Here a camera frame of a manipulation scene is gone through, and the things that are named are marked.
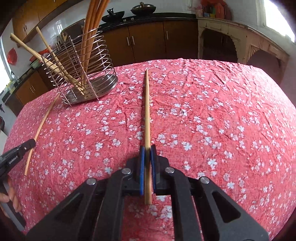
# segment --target triangular cutout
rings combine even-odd
[[[219,192],[212,193],[213,198],[217,204],[223,222],[229,223],[240,217],[240,212],[236,210]]]
[[[68,204],[54,217],[55,220],[61,221],[66,224],[71,224],[74,220],[76,212],[79,209],[83,194],[77,194],[73,197]]]

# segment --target table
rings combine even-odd
[[[205,60],[155,60],[117,67],[118,85],[100,101],[59,99],[38,137],[28,176],[10,173],[26,231],[89,177],[109,177],[144,144],[144,72],[149,69],[151,138],[158,154],[187,176],[210,177],[273,238],[296,199],[296,109],[261,69]],[[56,95],[25,105],[5,150],[33,138]],[[123,240],[171,240],[169,196],[153,205],[128,198]]]

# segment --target metal wire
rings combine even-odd
[[[99,97],[107,94],[118,82],[104,36],[101,35],[102,31],[96,28],[89,33],[93,36],[87,38],[86,42],[94,41],[88,53],[86,51],[91,44],[84,47],[83,62],[81,62],[83,35],[74,39],[69,36],[69,39],[53,49],[46,59],[42,57],[53,86],[63,101],[69,105],[90,99],[99,100]],[[83,66],[86,65],[88,55],[90,57],[86,70]]]

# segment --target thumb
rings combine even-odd
[[[0,202],[9,202],[9,197],[3,193],[0,193]]]

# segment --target human hand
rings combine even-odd
[[[16,196],[16,192],[12,186],[12,180],[11,180],[10,176],[8,176],[7,183],[9,185],[8,196],[3,193],[0,193],[0,202],[7,203],[9,201],[12,201],[12,205],[13,205],[15,211],[18,213],[19,211],[21,211],[22,206]],[[8,217],[7,213],[4,211],[4,209],[1,205],[0,205],[0,208],[2,209],[4,214]]]

